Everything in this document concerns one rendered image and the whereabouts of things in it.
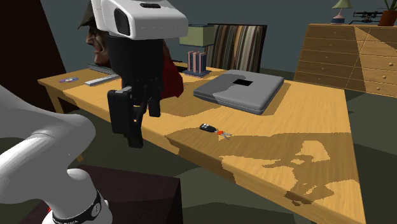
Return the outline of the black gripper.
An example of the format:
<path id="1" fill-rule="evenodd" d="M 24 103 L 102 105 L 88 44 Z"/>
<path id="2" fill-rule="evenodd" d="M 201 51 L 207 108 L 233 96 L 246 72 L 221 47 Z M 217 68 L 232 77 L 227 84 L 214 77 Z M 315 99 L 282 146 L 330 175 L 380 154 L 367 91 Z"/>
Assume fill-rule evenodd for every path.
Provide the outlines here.
<path id="1" fill-rule="evenodd" d="M 141 125 L 146 106 L 136 102 L 133 88 L 148 86 L 148 110 L 152 117 L 160 117 L 160 96 L 163 84 L 163 40 L 133 40 L 106 36 L 111 69 L 122 79 L 121 90 L 107 94 L 112 131 L 122 134 L 131 148 L 142 148 Z"/>

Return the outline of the grey flat bar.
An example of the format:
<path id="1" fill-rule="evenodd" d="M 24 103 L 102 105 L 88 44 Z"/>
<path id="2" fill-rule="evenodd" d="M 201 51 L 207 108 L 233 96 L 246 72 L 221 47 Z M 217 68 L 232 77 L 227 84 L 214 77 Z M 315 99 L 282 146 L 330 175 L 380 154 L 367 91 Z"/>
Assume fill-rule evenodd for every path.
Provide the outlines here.
<path id="1" fill-rule="evenodd" d="M 108 75 L 108 76 L 105 76 L 105 77 L 102 77 L 102 78 L 97 78 L 97 79 L 94 79 L 94 80 L 86 81 L 85 84 L 87 86 L 89 86 L 89 87 L 92 87 L 92 86 L 100 85 L 101 83 L 105 83 L 107 81 L 116 80 L 118 78 L 120 78 L 119 75 L 111 74 L 111 75 Z"/>

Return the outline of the grey ruler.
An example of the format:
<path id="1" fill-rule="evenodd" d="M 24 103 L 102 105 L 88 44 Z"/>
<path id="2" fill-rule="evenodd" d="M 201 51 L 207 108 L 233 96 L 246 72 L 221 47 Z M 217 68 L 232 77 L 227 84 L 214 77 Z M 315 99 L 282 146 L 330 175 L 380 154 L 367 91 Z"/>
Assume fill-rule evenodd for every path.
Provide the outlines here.
<path id="1" fill-rule="evenodd" d="M 88 68 L 93 70 L 93 71 L 97 71 L 100 73 L 105 73 L 105 74 L 109 74 L 109 75 L 113 75 L 116 74 L 112 69 L 107 68 L 107 67 L 102 67 L 102 66 L 97 66 L 95 64 L 88 64 Z"/>

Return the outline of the black key fob with keys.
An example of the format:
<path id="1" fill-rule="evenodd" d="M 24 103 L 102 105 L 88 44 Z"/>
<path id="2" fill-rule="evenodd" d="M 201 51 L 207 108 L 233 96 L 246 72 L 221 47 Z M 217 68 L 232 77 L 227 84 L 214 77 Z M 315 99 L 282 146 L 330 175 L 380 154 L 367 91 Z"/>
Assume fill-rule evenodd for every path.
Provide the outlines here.
<path id="1" fill-rule="evenodd" d="M 219 130 L 219 129 L 217 129 L 216 127 L 213 127 L 213 126 L 211 126 L 211 125 L 209 125 L 209 124 L 206 124 L 206 123 L 203 123 L 203 124 L 199 127 L 199 129 L 200 129 L 200 130 L 204 130 L 204 131 L 206 131 L 206 132 L 210 132 L 210 133 L 216 133 L 217 135 L 223 136 L 223 137 L 226 138 L 226 139 L 229 139 L 229 137 L 232 136 L 231 134 L 229 134 L 229 133 L 227 133 L 227 132 L 224 132 L 224 131 L 222 131 L 222 130 Z"/>

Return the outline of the table lamp with green shade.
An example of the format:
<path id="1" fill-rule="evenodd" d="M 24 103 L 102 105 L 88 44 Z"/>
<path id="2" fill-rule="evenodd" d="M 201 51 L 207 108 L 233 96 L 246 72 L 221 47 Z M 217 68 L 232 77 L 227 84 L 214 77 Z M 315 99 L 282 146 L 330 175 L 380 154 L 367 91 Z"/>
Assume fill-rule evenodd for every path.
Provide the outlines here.
<path id="1" fill-rule="evenodd" d="M 184 46 L 194 46 L 205 48 L 214 43 L 213 25 L 189 25 L 188 35 L 179 39 L 179 44 Z M 184 74 L 196 77 L 203 77 L 209 73 L 207 70 L 207 54 L 199 51 L 189 51 L 187 53 L 188 67 Z"/>

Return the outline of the dark robot stand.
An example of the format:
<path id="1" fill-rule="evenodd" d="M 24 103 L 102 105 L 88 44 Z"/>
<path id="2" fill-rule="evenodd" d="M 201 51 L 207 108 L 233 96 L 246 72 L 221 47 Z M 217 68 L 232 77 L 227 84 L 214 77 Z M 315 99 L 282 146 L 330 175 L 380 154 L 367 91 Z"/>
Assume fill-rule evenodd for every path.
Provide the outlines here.
<path id="1" fill-rule="evenodd" d="M 180 179 L 79 165 L 109 202 L 112 224 L 183 224 Z"/>

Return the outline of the grey closed laptop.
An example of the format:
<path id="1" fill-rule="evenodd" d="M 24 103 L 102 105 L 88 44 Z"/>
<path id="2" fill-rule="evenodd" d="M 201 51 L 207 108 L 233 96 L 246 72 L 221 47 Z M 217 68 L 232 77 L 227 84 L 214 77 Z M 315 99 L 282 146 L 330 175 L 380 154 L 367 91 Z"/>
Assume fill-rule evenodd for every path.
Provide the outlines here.
<path id="1" fill-rule="evenodd" d="M 197 87 L 193 95 L 208 102 L 261 115 L 283 83 L 281 76 L 232 69 Z"/>

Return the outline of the striped chair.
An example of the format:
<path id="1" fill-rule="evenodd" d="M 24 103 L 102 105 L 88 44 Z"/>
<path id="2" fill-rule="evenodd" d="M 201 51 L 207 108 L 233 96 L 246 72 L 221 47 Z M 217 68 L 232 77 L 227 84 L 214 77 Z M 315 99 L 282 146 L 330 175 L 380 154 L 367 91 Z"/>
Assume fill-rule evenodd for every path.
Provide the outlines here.
<path id="1" fill-rule="evenodd" d="M 267 25 L 212 24 L 214 41 L 205 47 L 207 66 L 258 73 Z"/>

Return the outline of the dark brown cabinet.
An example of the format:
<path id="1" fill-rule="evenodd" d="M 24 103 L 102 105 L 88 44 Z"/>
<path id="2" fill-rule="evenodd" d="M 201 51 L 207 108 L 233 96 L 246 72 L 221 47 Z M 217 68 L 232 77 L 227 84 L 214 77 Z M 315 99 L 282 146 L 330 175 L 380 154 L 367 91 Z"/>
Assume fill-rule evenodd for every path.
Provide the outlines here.
<path id="1" fill-rule="evenodd" d="M 40 0 L 0 0 L 0 85 L 55 111 L 39 79 L 66 72 Z"/>

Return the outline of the wooden desk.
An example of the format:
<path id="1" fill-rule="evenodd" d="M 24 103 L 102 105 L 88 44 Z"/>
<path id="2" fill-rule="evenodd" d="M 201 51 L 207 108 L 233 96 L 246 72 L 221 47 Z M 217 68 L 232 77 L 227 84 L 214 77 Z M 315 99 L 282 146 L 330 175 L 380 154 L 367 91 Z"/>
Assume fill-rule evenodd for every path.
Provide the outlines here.
<path id="1" fill-rule="evenodd" d="M 317 224 L 366 224 L 344 91 L 285 81 L 254 115 L 193 95 L 221 74 L 184 75 L 183 94 L 144 116 L 143 138 Z"/>

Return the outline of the wooden chest of drawers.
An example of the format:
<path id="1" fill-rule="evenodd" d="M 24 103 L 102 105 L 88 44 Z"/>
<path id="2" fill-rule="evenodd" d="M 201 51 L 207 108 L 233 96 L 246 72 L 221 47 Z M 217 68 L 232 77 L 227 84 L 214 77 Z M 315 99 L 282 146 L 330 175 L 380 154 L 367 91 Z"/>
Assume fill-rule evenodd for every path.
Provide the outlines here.
<path id="1" fill-rule="evenodd" d="M 397 2 L 354 16 L 308 25 L 295 81 L 397 98 Z"/>

